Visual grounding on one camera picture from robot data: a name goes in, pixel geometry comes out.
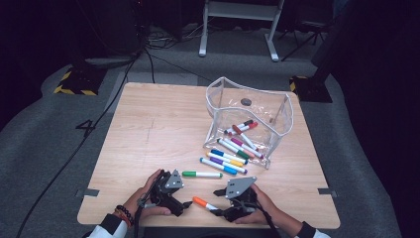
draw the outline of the transparent bin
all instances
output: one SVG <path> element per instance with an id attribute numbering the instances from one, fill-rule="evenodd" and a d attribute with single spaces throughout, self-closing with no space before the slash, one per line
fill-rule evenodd
<path id="1" fill-rule="evenodd" d="M 243 134 L 259 148 L 262 159 L 254 157 L 249 159 L 249 163 L 268 169 L 272 152 L 293 126 L 293 108 L 289 95 L 257 90 L 220 77 L 207 87 L 206 98 L 213 122 L 203 147 L 234 155 L 217 140 L 235 138 L 248 145 L 242 136 L 226 134 L 225 130 L 232 128 L 232 125 L 253 120 L 258 126 Z"/>

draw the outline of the bracelet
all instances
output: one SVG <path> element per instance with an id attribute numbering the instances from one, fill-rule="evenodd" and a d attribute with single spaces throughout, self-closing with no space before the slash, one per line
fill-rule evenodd
<path id="1" fill-rule="evenodd" d="M 118 213 L 118 217 L 120 217 L 121 219 L 123 219 L 126 223 L 127 226 L 130 228 L 131 227 L 131 223 L 129 221 L 129 218 L 126 216 L 126 214 L 124 214 L 121 210 L 115 208 L 115 212 Z"/>
<path id="2" fill-rule="evenodd" d="M 130 211 L 128 211 L 128 210 L 127 210 L 127 208 L 126 208 L 126 207 L 124 207 L 123 205 L 118 205 L 116 208 L 117 208 L 118 210 L 121 210 L 122 212 L 124 212 L 124 214 L 125 214 L 125 215 L 127 216 L 127 218 L 129 219 L 131 226 L 133 226 L 133 225 L 134 225 L 134 220 L 133 220 L 133 217 L 132 217 L 132 216 L 131 216 L 131 214 L 130 214 Z"/>

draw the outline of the gray carpet floor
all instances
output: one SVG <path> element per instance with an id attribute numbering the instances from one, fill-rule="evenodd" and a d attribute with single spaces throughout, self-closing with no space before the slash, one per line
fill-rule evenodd
<path id="1" fill-rule="evenodd" d="M 320 42 L 317 46 L 305 46 L 285 62 L 272 62 L 263 40 L 265 32 L 267 29 L 215 32 L 209 36 L 205 58 L 198 56 L 199 38 L 169 49 L 149 50 L 157 82 L 206 86 L 226 76 L 257 89 L 289 91 L 291 76 L 310 76 L 315 72 L 310 59 Z M 305 34 L 298 34 L 300 40 L 304 37 Z M 281 41 L 274 40 L 274 45 L 280 56 L 295 47 L 292 34 Z M 99 118 L 116 94 L 115 86 L 125 70 L 109 69 L 97 96 L 54 94 L 69 67 L 46 78 L 43 98 L 21 111 L 0 133 L 0 237 L 16 237 L 31 206 L 82 141 L 84 131 L 75 127 Z M 128 81 L 149 80 L 151 73 L 150 60 L 143 54 L 130 70 Z M 332 237 L 400 237 L 390 199 L 353 131 L 340 85 L 333 76 L 328 77 L 326 85 L 333 103 L 301 102 L 325 177 L 330 189 L 337 193 L 334 202 L 341 226 L 323 231 Z M 81 237 L 93 229 L 77 222 L 82 200 L 75 195 L 79 189 L 87 188 L 112 111 L 105 114 L 42 197 L 21 237 Z M 148 228 L 144 232 L 148 238 L 167 238 L 195 237 L 208 230 Z M 261 231 L 230 232 L 242 237 L 269 237 Z"/>

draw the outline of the white sleeve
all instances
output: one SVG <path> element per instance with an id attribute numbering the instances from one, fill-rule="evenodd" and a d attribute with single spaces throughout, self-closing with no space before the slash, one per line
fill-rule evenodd
<path id="1" fill-rule="evenodd" d="M 329 235 L 325 234 L 325 233 L 322 233 L 319 230 L 316 230 L 314 238 L 331 238 L 331 237 Z"/>
<path id="2" fill-rule="evenodd" d="M 108 214 L 88 238 L 124 238 L 126 233 L 127 223 L 115 215 Z"/>
<path id="3" fill-rule="evenodd" d="M 322 233 L 318 229 L 313 228 L 305 221 L 299 233 L 294 238 L 331 238 L 329 235 Z"/>

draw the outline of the marker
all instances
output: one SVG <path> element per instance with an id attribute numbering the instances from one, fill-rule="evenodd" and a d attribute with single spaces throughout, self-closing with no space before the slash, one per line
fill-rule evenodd
<path id="1" fill-rule="evenodd" d="M 238 135 L 240 135 L 241 137 L 242 137 L 242 139 L 244 139 L 246 142 L 247 142 L 247 144 L 251 147 L 251 148 L 253 148 L 254 150 L 257 148 L 251 141 L 250 141 L 250 139 L 248 139 L 248 137 L 244 134 L 244 133 L 242 133 L 242 131 L 236 126 L 236 125 L 233 125 L 232 126 L 232 128 L 238 133 Z"/>
<path id="2" fill-rule="evenodd" d="M 246 122 L 244 122 L 242 124 L 239 124 L 238 127 L 239 128 L 245 127 L 245 126 L 248 126 L 248 125 L 253 124 L 253 123 L 254 123 L 253 120 L 248 120 L 248 121 L 246 121 Z M 227 130 L 224 131 L 225 134 L 229 134 L 230 132 L 234 132 L 234 129 L 229 128 L 229 129 L 227 129 Z"/>
<path id="3" fill-rule="evenodd" d="M 207 172 L 193 172 L 193 171 L 186 171 L 182 172 L 184 177 L 201 177 L 201 178 L 221 178 L 223 176 L 222 173 L 207 173 Z"/>
<path id="4" fill-rule="evenodd" d="M 199 204 L 199 205 L 200 205 L 200 206 L 202 206 L 202 207 L 207 208 L 207 210 L 218 210 L 218 209 L 219 209 L 219 208 L 217 208 L 216 206 L 214 206 L 214 205 L 212 205 L 212 204 L 208 203 L 207 201 L 205 201 L 205 200 L 201 199 L 201 198 L 200 198 L 200 197 L 198 197 L 198 196 L 193 196 L 193 197 L 192 197 L 192 201 L 193 201 L 193 202 L 195 202 L 195 203 L 197 203 L 197 204 Z"/>
<path id="5" fill-rule="evenodd" d="M 236 175 L 236 173 L 237 173 L 237 171 L 235 171 L 234 169 L 232 169 L 232 168 L 229 168 L 229 167 L 224 167 L 224 166 L 222 166 L 222 165 L 219 165 L 219 164 L 217 164 L 217 163 L 214 163 L 214 162 L 211 162 L 211 161 L 209 161 L 209 160 L 206 160 L 206 159 L 204 159 L 204 158 L 200 158 L 200 162 L 201 163 L 203 163 L 203 164 L 206 164 L 206 165 L 209 165 L 209 166 L 212 166 L 212 167 L 214 167 L 214 168 L 217 168 L 217 169 L 219 169 L 219 170 L 221 170 L 221 171 L 224 171 L 224 172 L 226 172 L 226 173 L 229 173 L 229 174 L 231 174 L 231 175 Z"/>
<path id="6" fill-rule="evenodd" d="M 243 174 L 247 174 L 247 170 L 245 170 L 244 168 L 241 168 L 241 167 L 237 167 L 237 166 L 234 166 L 234 165 L 232 165 L 232 164 L 229 164 L 229 163 L 226 163 L 226 162 L 224 162 L 224 161 L 222 161 L 222 160 L 219 160 L 219 159 L 217 159 L 217 158 L 214 158 L 214 157 L 210 157 L 210 161 L 212 161 L 212 162 L 214 162 L 214 163 L 217 163 L 217 164 L 219 164 L 219 165 L 222 165 L 222 166 L 225 166 L 225 167 L 229 167 L 229 168 L 232 168 L 232 169 L 234 169 L 235 171 L 237 171 L 237 172 L 241 172 L 241 173 L 243 173 Z"/>
<path id="7" fill-rule="evenodd" d="M 244 165 L 243 163 L 241 163 L 239 161 L 234 161 L 234 160 L 231 160 L 231 159 L 228 159 L 228 158 L 224 158 L 224 157 L 218 156 L 218 155 L 210 153 L 210 152 L 208 152 L 206 155 L 208 157 L 217 158 L 217 159 L 222 160 L 224 162 L 230 163 L 230 164 L 232 164 L 234 166 L 237 166 L 237 167 L 242 167 Z"/>
<path id="8" fill-rule="evenodd" d="M 244 148 L 242 148 L 242 147 L 238 146 L 237 144 L 233 143 L 231 140 L 225 140 L 225 139 L 221 139 L 221 140 L 223 140 L 224 142 L 228 143 L 228 144 L 229 144 L 229 145 L 231 145 L 232 147 L 234 147 L 234 148 L 236 148 L 236 149 L 238 149 L 238 150 L 240 150 L 240 151 L 244 152 L 244 153 L 245 153 L 245 154 L 247 154 L 250 158 L 253 158 L 253 157 L 255 157 L 255 156 L 256 156 L 256 155 L 254 155 L 253 153 L 251 153 L 251 152 L 249 152 L 249 151 L 245 150 Z"/>
<path id="9" fill-rule="evenodd" d="M 242 132 L 245 132 L 245 131 L 247 131 L 247 130 L 249 130 L 249 129 L 253 129 L 254 127 L 256 127 L 256 126 L 258 126 L 259 125 L 259 123 L 258 122 L 254 122 L 254 123 L 252 123 L 252 124 L 250 124 L 250 125 L 248 125 L 248 126 L 245 126 L 245 127 L 238 127 Z M 229 136 L 233 136 L 233 135 L 236 135 L 236 134 L 238 134 L 235 130 L 233 131 L 233 132 L 229 132 L 228 133 L 229 134 Z"/>
<path id="10" fill-rule="evenodd" d="M 236 138 L 231 138 L 231 141 L 235 144 L 237 144 L 240 147 L 243 147 L 245 149 L 247 149 L 248 151 L 252 152 L 254 155 L 256 155 L 258 158 L 262 159 L 263 158 L 263 154 L 261 154 L 260 152 L 254 150 L 253 148 L 250 148 L 249 146 L 245 145 L 242 141 L 236 139 Z"/>
<path id="11" fill-rule="evenodd" d="M 219 139 L 217 139 L 217 142 L 218 142 L 219 144 L 223 145 L 224 147 L 228 148 L 229 150 L 233 151 L 233 152 L 234 152 L 234 153 L 236 153 L 238 156 L 240 156 L 240 157 L 242 157 L 242 158 L 246 159 L 246 160 L 250 158 L 250 156 L 249 156 L 249 155 L 247 155 L 247 154 L 245 154 L 244 152 L 242 152 L 242 151 L 240 151 L 240 150 L 236 149 L 235 147 L 233 147 L 233 146 L 229 145 L 228 143 L 224 142 L 223 140 L 220 140 L 220 138 L 219 138 Z"/>
<path id="12" fill-rule="evenodd" d="M 246 165 L 248 163 L 248 160 L 244 160 L 244 159 L 238 158 L 236 156 L 229 155 L 227 153 L 224 153 L 222 151 L 218 151 L 218 150 L 215 150 L 215 149 L 211 150 L 210 153 L 213 153 L 213 154 L 216 154 L 218 156 L 228 158 L 228 159 L 231 159 L 231 160 L 234 160 L 234 161 L 241 162 L 244 165 Z"/>

